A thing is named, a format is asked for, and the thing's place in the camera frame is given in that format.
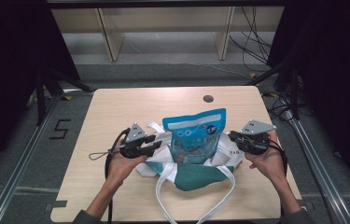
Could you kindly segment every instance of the hand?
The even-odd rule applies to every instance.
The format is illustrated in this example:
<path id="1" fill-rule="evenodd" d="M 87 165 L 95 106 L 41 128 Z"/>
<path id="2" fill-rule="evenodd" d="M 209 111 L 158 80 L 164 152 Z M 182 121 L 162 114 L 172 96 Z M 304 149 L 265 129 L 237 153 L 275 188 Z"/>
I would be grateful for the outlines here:
<path id="1" fill-rule="evenodd" d="M 277 143 L 276 132 L 269 132 L 268 135 L 272 141 Z M 291 191 L 290 185 L 286 180 L 282 156 L 278 150 L 269 147 L 262 155 L 246 153 L 245 157 L 253 162 L 253 164 L 250 165 L 250 169 L 257 167 L 263 175 L 271 180 L 279 195 L 280 202 L 286 215 L 301 210 L 293 192 Z"/>
<path id="2" fill-rule="evenodd" d="M 110 179 L 110 181 L 116 181 L 119 184 L 122 184 L 126 177 L 128 177 L 128 175 L 131 173 L 133 168 L 136 167 L 137 164 L 146 161 L 146 159 L 147 156 L 128 159 L 123 157 L 119 153 L 118 149 L 114 150 L 114 156 L 108 168 L 107 180 Z"/>
<path id="3" fill-rule="evenodd" d="M 268 132 L 270 139 L 277 142 L 277 134 L 275 131 Z M 252 155 L 246 152 L 245 157 L 253 162 L 250 169 L 258 168 L 259 171 L 271 181 L 277 178 L 286 178 L 280 152 L 269 147 L 262 155 Z"/>
<path id="4" fill-rule="evenodd" d="M 102 218 L 102 215 L 105 213 L 105 210 L 117 189 L 119 189 L 133 168 L 146 159 L 147 156 L 127 159 L 119 153 L 119 150 L 114 150 L 114 156 L 111 159 L 110 166 L 108 167 L 107 179 L 105 180 L 102 189 L 88 207 L 87 213 L 93 217 L 97 217 L 99 219 Z"/>

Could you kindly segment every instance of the wooden table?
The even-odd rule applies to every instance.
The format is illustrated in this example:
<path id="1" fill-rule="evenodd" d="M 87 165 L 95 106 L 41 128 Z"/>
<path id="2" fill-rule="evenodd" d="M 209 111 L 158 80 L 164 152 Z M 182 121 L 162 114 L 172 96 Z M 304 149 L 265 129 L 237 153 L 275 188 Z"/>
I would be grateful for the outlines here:
<path id="1" fill-rule="evenodd" d="M 203 100 L 214 97 L 212 103 Z M 80 209 L 87 209 L 105 181 L 105 159 L 91 161 L 93 152 L 107 151 L 118 134 L 137 122 L 148 134 L 151 121 L 161 124 L 165 117 L 192 115 L 205 110 L 227 109 L 225 132 L 239 131 L 250 119 L 271 123 L 259 91 L 255 87 L 180 87 L 106 89 L 95 92 L 73 156 L 69 162 L 57 201 L 66 207 L 54 208 L 54 222 L 71 222 Z M 280 202 L 272 184 L 244 160 L 235 170 L 236 187 L 227 204 L 212 218 L 217 220 L 280 217 Z M 295 180 L 287 179 L 300 199 Z M 114 197 L 113 221 L 166 221 L 155 196 L 157 178 L 141 177 L 136 170 L 124 181 Z M 184 192 L 167 181 L 162 186 L 162 202 L 177 221 L 198 220 L 229 191 L 225 180 L 203 189 Z"/>

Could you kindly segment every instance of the person's right hand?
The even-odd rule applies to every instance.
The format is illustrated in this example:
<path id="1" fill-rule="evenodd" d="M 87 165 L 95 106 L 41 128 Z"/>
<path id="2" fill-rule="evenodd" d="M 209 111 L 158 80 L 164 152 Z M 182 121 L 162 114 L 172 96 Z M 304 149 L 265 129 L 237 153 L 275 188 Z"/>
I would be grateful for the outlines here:
<path id="1" fill-rule="evenodd" d="M 277 135 L 275 131 L 268 132 L 270 139 L 277 143 Z M 283 167 L 282 157 L 280 152 L 274 148 L 269 147 L 261 155 L 252 155 L 246 152 L 245 157 L 253 162 L 250 169 L 258 168 L 259 171 L 271 181 L 277 178 L 286 178 Z"/>

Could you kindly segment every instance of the blue plastic pouch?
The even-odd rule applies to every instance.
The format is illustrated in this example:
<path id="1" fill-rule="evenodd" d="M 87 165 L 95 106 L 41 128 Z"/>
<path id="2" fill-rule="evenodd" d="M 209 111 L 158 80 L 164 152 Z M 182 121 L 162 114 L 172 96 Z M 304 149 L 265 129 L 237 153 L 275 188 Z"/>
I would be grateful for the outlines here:
<path id="1" fill-rule="evenodd" d="M 165 118 L 162 124 L 166 130 L 172 132 L 171 154 L 174 161 L 202 164 L 216 153 L 226 124 L 226 109 Z"/>

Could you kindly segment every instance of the black cable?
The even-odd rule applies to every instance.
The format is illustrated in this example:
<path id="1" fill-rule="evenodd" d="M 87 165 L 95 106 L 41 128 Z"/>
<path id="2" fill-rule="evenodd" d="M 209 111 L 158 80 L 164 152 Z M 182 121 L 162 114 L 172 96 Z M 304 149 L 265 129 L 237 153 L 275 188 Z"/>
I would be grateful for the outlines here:
<path id="1" fill-rule="evenodd" d="M 252 37 L 250 37 L 250 40 L 252 40 L 252 41 L 254 41 L 254 42 L 259 42 L 259 40 L 257 40 L 257 39 L 254 39 L 254 38 L 252 38 Z M 270 48 L 272 45 L 271 44 L 269 44 L 269 43 L 267 43 L 267 42 L 265 42 L 264 40 L 260 40 L 261 42 L 261 44 L 262 45 L 265 45 L 266 47 L 268 47 L 268 48 Z"/>
<path id="2" fill-rule="evenodd" d="M 277 144 L 276 144 L 276 146 L 268 145 L 268 147 L 274 148 L 274 149 L 276 149 L 276 150 L 278 150 L 278 151 L 282 151 L 282 150 L 283 150 L 283 149 L 282 149 L 279 145 L 277 145 Z"/>
<path id="3" fill-rule="evenodd" d="M 281 121 L 284 121 L 284 122 L 287 122 L 287 121 L 293 119 L 293 118 L 290 118 L 290 119 L 285 119 L 285 118 L 283 118 L 283 114 L 284 114 L 286 111 L 288 111 L 288 110 L 290 110 L 290 109 L 292 108 L 292 107 L 291 107 L 291 104 L 288 102 L 288 99 L 287 99 L 288 97 L 290 97 L 290 94 L 289 94 L 289 93 L 281 93 L 281 94 L 279 94 L 279 97 L 278 97 L 278 99 L 273 103 L 272 108 L 271 108 L 271 109 L 268 109 L 268 108 L 267 108 L 268 113 L 273 114 L 273 115 L 270 117 L 271 119 L 279 118 Z M 280 101 L 280 100 L 284 101 L 284 103 L 283 103 L 282 105 L 275 106 L 275 105 L 277 104 L 277 102 Z M 302 112 L 302 111 L 300 110 L 300 108 L 303 108 L 303 107 L 305 107 L 305 106 L 308 106 L 308 103 L 299 103 L 299 104 L 297 104 L 297 107 L 298 107 L 298 109 L 299 109 L 298 112 L 300 112 L 301 114 L 303 114 L 303 115 L 305 115 L 305 116 L 312 117 L 313 115 L 308 115 L 308 114 L 306 114 L 306 113 L 304 113 L 304 112 Z M 282 108 L 282 110 L 280 110 L 279 112 L 276 112 L 276 109 L 278 109 L 278 108 Z"/>
<path id="4" fill-rule="evenodd" d="M 250 56 L 254 57 L 255 59 L 259 60 L 261 63 L 266 63 L 264 60 L 264 58 L 262 58 L 261 56 L 259 56 L 257 53 L 253 52 L 250 49 L 247 49 L 245 47 L 243 47 L 242 45 L 240 45 L 238 42 L 236 42 L 232 36 L 230 36 L 230 39 L 232 40 L 232 42 L 239 48 L 242 49 L 243 51 L 246 51 Z"/>
<path id="5" fill-rule="evenodd" d="M 256 33 L 254 32 L 253 25 L 250 23 L 249 18 L 248 18 L 247 15 L 245 14 L 244 8 L 241 7 L 241 9 L 242 9 L 242 11 L 244 12 L 244 15 L 245 15 L 245 18 L 246 18 L 246 20 L 247 20 L 247 23 L 248 23 L 249 26 L 250 26 L 249 34 L 248 34 L 248 36 L 247 36 L 245 45 L 243 46 L 243 49 L 246 49 L 247 42 L 248 42 L 248 40 L 251 38 L 251 37 L 250 37 L 251 33 L 253 33 L 253 34 L 255 35 L 255 37 L 257 38 L 257 40 L 259 40 L 259 38 L 258 38 L 258 35 L 256 35 Z M 253 15 L 254 15 L 253 23 L 256 23 L 256 10 L 255 10 L 254 7 L 253 7 Z M 264 55 L 262 52 L 261 52 L 261 54 L 262 54 L 262 57 L 260 57 L 260 56 L 259 56 L 259 57 L 262 59 L 262 63 L 265 63 L 265 64 L 266 64 L 266 63 L 267 63 L 267 60 L 265 59 L 265 55 Z M 245 63 L 245 50 L 242 52 L 242 61 L 243 61 L 243 63 L 244 63 L 244 66 L 245 66 L 247 69 L 251 70 L 251 71 L 262 72 L 262 73 L 267 72 L 267 71 L 262 71 L 262 70 L 253 69 L 253 68 L 250 68 L 249 66 L 247 66 L 246 63 Z"/>
<path id="6" fill-rule="evenodd" d="M 127 128 L 124 131 L 122 131 L 119 136 L 117 137 L 116 141 L 114 141 L 113 146 L 108 150 L 107 157 L 105 159 L 105 179 L 108 177 L 108 169 L 110 167 L 110 162 L 113 159 L 114 156 L 114 149 L 116 148 L 120 138 L 124 134 L 128 134 L 131 129 Z M 108 205 L 108 219 L 107 219 L 107 224 L 111 224 L 111 220 L 113 219 L 113 200 L 110 201 L 110 204 Z"/>
<path id="7" fill-rule="evenodd" d="M 245 14 L 245 9 L 243 7 L 242 7 L 242 11 L 244 12 L 245 18 L 246 18 L 247 23 L 250 27 L 250 32 L 249 32 L 248 38 L 251 38 L 250 35 L 251 35 L 251 33 L 253 33 L 253 35 L 256 37 L 257 42 L 259 44 L 259 50 L 262 54 L 262 57 L 264 58 L 264 60 L 266 60 L 264 53 L 267 54 L 267 56 L 268 56 L 268 53 L 265 51 L 265 48 L 261 44 L 261 42 L 264 42 L 264 43 L 266 43 L 266 42 L 263 41 L 257 33 L 257 23 L 256 23 L 257 8 L 253 7 L 253 21 L 251 23 L 250 23 L 250 19 Z"/>
<path id="8" fill-rule="evenodd" d="M 279 150 L 279 151 L 280 151 L 280 150 L 283 150 L 283 149 L 279 146 L 279 144 L 278 144 L 277 142 L 275 142 L 274 140 L 271 140 L 271 139 L 270 139 L 270 143 L 274 143 L 274 144 L 276 145 L 276 147 L 275 147 L 276 150 Z"/>

